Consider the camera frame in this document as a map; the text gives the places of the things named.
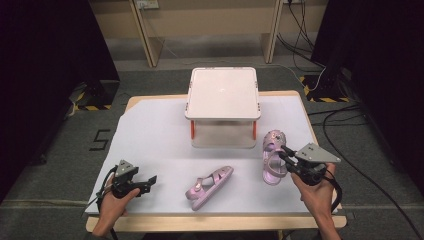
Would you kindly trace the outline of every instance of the human hand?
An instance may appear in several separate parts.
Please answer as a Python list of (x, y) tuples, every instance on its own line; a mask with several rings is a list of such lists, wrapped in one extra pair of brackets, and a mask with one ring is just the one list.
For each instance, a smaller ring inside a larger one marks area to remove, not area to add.
[[(112, 184), (112, 179), (109, 178), (107, 186)], [(137, 194), (140, 193), (140, 189), (136, 188), (129, 192), (125, 197), (119, 199), (113, 196), (112, 192), (107, 192), (102, 201), (100, 207), (100, 217), (96, 226), (93, 229), (93, 235), (98, 237), (105, 237), (107, 233), (113, 228), (115, 222), (120, 216), (126, 216), (126, 206)]]
[[(336, 166), (332, 163), (327, 163), (326, 165), (328, 172), (325, 173), (325, 176), (333, 178)], [(300, 191), (300, 200), (305, 203), (306, 208), (312, 214), (320, 229), (322, 239), (340, 239), (331, 217), (333, 185), (323, 180), (315, 186), (308, 186), (296, 174), (292, 173), (291, 176)]]

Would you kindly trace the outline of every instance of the pink sandal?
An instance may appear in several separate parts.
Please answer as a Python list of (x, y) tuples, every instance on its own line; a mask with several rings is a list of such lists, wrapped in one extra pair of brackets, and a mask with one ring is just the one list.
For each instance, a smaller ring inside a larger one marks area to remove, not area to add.
[(287, 174), (286, 162), (278, 156), (284, 152), (281, 148), (286, 145), (286, 135), (280, 130), (272, 130), (264, 137), (263, 142), (263, 179), (272, 186), (280, 183)]
[[(232, 167), (226, 166), (214, 171), (207, 177), (198, 178), (194, 186), (186, 192), (187, 199), (194, 200), (191, 209), (193, 211), (199, 210), (215, 192), (221, 189), (224, 183), (231, 177), (233, 171), (234, 169)], [(212, 186), (202, 184), (203, 180), (208, 178), (213, 179)]]

